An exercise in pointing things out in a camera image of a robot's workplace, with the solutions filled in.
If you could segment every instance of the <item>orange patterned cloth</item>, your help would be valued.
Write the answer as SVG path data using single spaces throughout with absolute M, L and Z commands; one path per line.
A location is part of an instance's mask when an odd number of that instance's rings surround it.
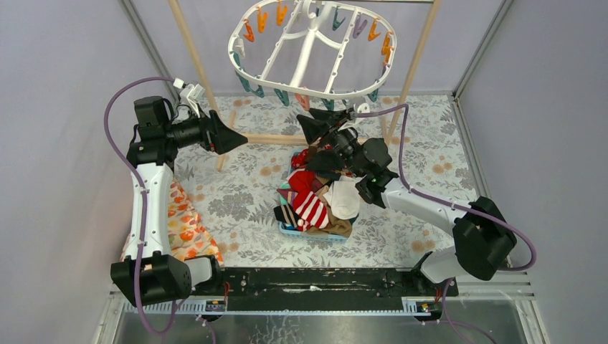
M 221 266 L 224 259 L 217 243 L 201 224 L 201 215 L 190 202 L 190 198 L 179 182 L 173 179 L 169 191 L 168 236 L 171 255 L 181 261 L 198 256 L 214 254 Z

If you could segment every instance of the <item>floor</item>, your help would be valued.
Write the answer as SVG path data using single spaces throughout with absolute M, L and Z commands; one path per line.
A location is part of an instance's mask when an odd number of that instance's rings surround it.
M 526 343 L 517 309 L 508 301 L 448 302 L 454 320 L 479 326 L 497 343 Z M 152 326 L 164 328 L 168 315 L 148 315 Z M 463 343 L 447 324 L 422 326 L 413 317 L 396 316 L 246 316 L 224 315 L 212 322 L 217 343 Z M 459 329 L 473 343 L 489 343 L 480 333 Z M 115 344 L 161 343 L 141 325 L 139 315 L 123 313 Z M 209 327 L 193 315 L 178 315 L 165 343 L 215 343 Z
M 396 101 L 396 97 L 380 97 L 371 107 L 386 109 Z M 301 134 L 295 116 L 303 111 L 295 100 L 287 107 L 274 96 L 218 97 L 217 102 L 225 122 L 236 112 L 236 131 Z M 473 177 L 447 96 L 411 96 L 407 102 L 404 172 L 410 183 L 459 199 L 475 199 Z M 338 103 L 336 109 L 343 108 Z M 320 100 L 311 100 L 311 106 L 324 108 Z M 357 127 L 359 135 L 380 137 L 379 123 L 379 118 L 366 119 Z M 394 161 L 390 168 L 397 171 L 399 138 L 391 141 Z M 284 182 L 296 149 L 301 147 L 244 145 L 228 154 L 221 173 L 215 169 L 216 156 L 200 147 L 180 150 L 176 177 L 217 242 L 226 266 L 411 267 L 425 252 L 452 245 L 446 233 L 413 216 L 365 203 L 346 243 L 283 236 L 272 208 L 279 204 L 275 189 Z

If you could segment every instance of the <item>red and white striped cloth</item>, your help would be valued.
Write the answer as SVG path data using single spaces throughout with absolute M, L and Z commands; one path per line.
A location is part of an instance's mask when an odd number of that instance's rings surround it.
M 312 191 L 300 192 L 293 200 L 293 208 L 301 217 L 298 220 L 299 231 L 306 231 L 312 226 L 321 229 L 329 224 L 325 204 Z

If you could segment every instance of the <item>orange clothespin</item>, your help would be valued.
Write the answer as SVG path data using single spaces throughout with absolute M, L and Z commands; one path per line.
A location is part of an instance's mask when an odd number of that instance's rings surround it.
M 279 7 L 277 8 L 277 25 L 283 25 L 283 21 L 285 20 L 285 16 L 287 15 L 287 6 L 281 9 L 281 0 L 279 0 Z
M 375 18 L 371 23 L 371 28 L 369 29 L 369 34 L 367 35 L 367 40 L 370 42 L 382 34 L 382 32 L 376 32 L 376 23 L 378 22 L 378 19 L 379 18 Z
M 391 47 L 391 34 L 393 33 L 393 31 L 389 31 L 386 33 L 386 35 L 384 35 L 384 42 L 382 43 L 382 51 L 381 54 L 384 56 L 386 54 L 389 54 L 389 50 Z
M 389 63 L 389 60 L 391 59 L 391 52 L 395 50 L 394 47 L 387 47 L 386 48 L 386 57 L 384 58 L 384 64 L 387 65 Z
M 266 19 L 268 19 L 268 12 L 262 12 L 262 7 L 257 7 L 257 31 L 263 33 L 266 28 Z
M 299 95 L 298 93 L 296 93 L 295 99 L 300 103 L 304 111 L 310 110 L 310 97 L 308 97 L 307 95 Z
M 255 36 L 253 35 L 251 25 L 249 25 L 249 19 L 243 19 L 243 21 L 245 22 L 245 29 L 247 29 L 247 33 L 243 34 L 243 37 L 245 37 L 249 42 L 254 42 Z

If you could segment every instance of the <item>gray wall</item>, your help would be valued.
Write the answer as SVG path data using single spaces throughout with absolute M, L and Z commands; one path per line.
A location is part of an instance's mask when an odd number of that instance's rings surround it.
M 199 54 L 216 92 L 244 92 L 228 61 L 227 45 L 228 38 L 243 13 L 256 2 L 255 0 L 180 0 Z M 176 76 L 197 79 L 167 0 L 135 0 L 134 3 L 169 71 Z M 290 4 L 290 11 L 293 9 L 291 1 L 284 3 Z M 435 19 L 412 90 L 453 90 L 465 72 L 500 3 L 501 0 L 444 0 Z M 400 92 L 429 5 L 395 3 L 359 3 L 359 5 L 382 15 L 396 31 L 398 56 L 395 56 L 393 71 L 380 91 Z M 270 8 L 263 36 L 257 33 L 256 16 L 252 16 L 252 28 L 256 40 L 253 44 L 245 40 L 247 58 L 244 59 L 243 64 L 248 71 L 262 71 L 263 68 L 260 66 L 270 56 L 280 34 L 280 28 L 275 22 L 276 12 L 273 7 Z M 345 59 L 336 79 L 337 90 L 361 89 L 369 86 L 379 76 L 383 58 L 379 50 L 384 34 L 372 43 L 368 43 L 367 34 L 370 26 L 371 23 L 358 39 L 351 40 L 348 44 Z M 340 30 L 336 34 L 341 38 L 343 34 L 339 34 Z M 318 47 L 319 44 L 316 44 L 313 48 L 308 78 L 305 79 L 308 81 L 305 82 L 306 85 L 316 86 L 323 80 L 325 86 L 329 74 L 326 65 L 329 62 L 330 67 L 336 56 L 335 50 L 317 49 Z M 291 46 L 285 45 L 279 54 L 275 64 L 277 73 L 276 75 L 271 73 L 276 80 L 289 81 L 291 78 L 295 67 L 294 60 L 297 60 L 300 48 L 291 50 L 290 48 Z
M 132 204 L 103 111 L 127 82 L 155 74 L 116 1 L 1 2 L 1 342 L 90 342 Z M 164 90 L 118 101 L 119 146 L 132 102 Z
M 554 344 L 608 335 L 607 18 L 605 0 L 516 1 L 462 96 L 493 198 L 538 247 Z

